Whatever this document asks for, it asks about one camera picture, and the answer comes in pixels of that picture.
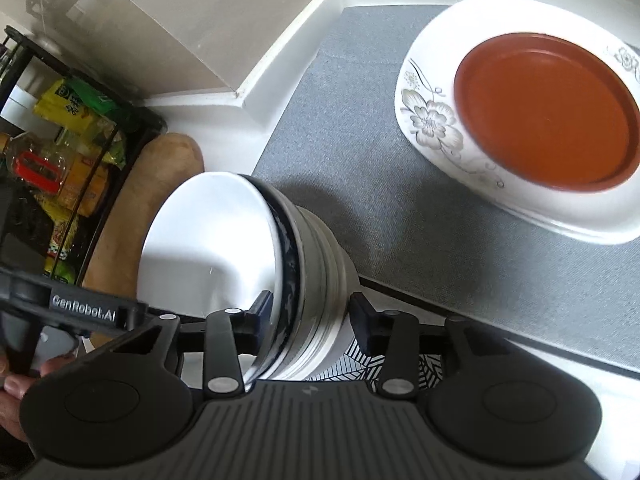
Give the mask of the person's left hand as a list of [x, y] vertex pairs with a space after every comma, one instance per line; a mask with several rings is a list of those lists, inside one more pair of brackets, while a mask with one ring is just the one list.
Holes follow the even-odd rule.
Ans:
[[56, 372], [68, 363], [73, 362], [74, 359], [76, 359], [76, 356], [73, 353], [50, 359], [40, 366], [37, 377], [29, 377], [12, 373], [8, 358], [2, 354], [1, 378], [3, 379], [3, 386], [1, 388], [1, 427], [12, 437], [25, 442], [25, 433], [20, 423], [20, 407], [24, 395], [39, 378]]

